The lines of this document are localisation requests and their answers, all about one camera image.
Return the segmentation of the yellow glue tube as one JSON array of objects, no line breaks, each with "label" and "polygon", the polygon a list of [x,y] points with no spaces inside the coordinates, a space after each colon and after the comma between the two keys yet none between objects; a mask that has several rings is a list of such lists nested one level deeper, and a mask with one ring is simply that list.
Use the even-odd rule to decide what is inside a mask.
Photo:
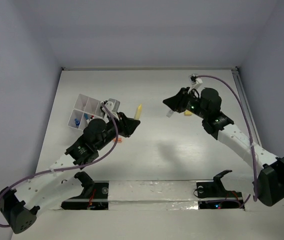
[{"label": "yellow glue tube", "polygon": [[139,120],[142,114],[142,104],[140,104],[135,111],[134,119]]}]

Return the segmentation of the grey pencil shaped case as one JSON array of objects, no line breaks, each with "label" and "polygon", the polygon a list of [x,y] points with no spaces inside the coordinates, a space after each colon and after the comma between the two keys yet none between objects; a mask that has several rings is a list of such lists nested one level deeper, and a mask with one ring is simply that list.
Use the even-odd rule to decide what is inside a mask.
[{"label": "grey pencil shaped case", "polygon": [[168,118],[170,118],[173,114],[174,114],[174,111],[170,109],[170,110],[167,112],[166,116],[167,116]]}]

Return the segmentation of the yellow eraser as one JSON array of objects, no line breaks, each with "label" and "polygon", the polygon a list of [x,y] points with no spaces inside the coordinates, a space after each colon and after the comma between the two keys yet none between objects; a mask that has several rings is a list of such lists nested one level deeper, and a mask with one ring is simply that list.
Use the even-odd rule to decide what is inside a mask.
[{"label": "yellow eraser", "polygon": [[192,113],[190,111],[185,111],[184,115],[187,116],[187,117],[190,117],[190,116],[192,116]]}]

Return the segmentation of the blue clear glue bottle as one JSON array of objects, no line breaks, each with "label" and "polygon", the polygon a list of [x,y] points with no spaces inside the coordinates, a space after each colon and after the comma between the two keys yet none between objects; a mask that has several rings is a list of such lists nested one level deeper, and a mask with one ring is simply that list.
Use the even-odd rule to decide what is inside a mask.
[{"label": "blue clear glue bottle", "polygon": [[81,121],[77,118],[74,119],[75,127],[79,128]]}]

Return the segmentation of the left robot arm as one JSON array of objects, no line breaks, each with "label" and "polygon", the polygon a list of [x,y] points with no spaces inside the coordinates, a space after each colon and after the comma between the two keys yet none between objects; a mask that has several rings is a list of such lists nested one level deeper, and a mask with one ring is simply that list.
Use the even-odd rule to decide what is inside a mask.
[{"label": "left robot arm", "polygon": [[84,168],[106,158],[99,151],[119,137],[129,138],[140,125],[140,114],[133,118],[123,112],[107,117],[93,118],[82,135],[47,170],[24,177],[0,192],[0,212],[7,221],[6,227],[15,234],[30,228],[47,209],[72,196],[86,198],[92,194],[95,182]]}]

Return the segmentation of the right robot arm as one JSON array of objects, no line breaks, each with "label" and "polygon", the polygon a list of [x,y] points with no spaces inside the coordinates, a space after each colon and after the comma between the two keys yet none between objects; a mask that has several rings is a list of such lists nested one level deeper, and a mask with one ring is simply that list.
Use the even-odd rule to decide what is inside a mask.
[{"label": "right robot arm", "polygon": [[284,199],[284,157],[278,157],[250,141],[221,111],[222,99],[213,88],[205,88],[200,96],[190,88],[179,92],[163,103],[171,111],[182,113],[186,110],[202,119],[204,130],[214,139],[230,148],[253,170],[253,175],[237,175],[224,170],[213,177],[212,190],[217,196],[229,191],[254,195],[264,205],[271,207]]}]

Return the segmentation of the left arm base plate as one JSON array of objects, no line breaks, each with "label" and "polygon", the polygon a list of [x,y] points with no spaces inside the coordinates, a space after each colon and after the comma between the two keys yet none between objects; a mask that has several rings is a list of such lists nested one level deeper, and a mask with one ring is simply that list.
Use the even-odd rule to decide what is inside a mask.
[{"label": "left arm base plate", "polygon": [[96,182],[91,192],[82,192],[61,203],[63,210],[108,210],[109,182]]}]

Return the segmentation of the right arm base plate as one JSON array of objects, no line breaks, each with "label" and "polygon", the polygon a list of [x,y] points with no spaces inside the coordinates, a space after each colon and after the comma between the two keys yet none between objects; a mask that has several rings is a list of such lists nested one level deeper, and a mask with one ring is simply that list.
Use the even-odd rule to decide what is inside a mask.
[{"label": "right arm base plate", "polygon": [[198,198],[200,210],[244,209],[244,200],[241,192],[226,190],[221,179],[231,173],[224,170],[215,175],[212,181],[196,183],[193,195]]}]

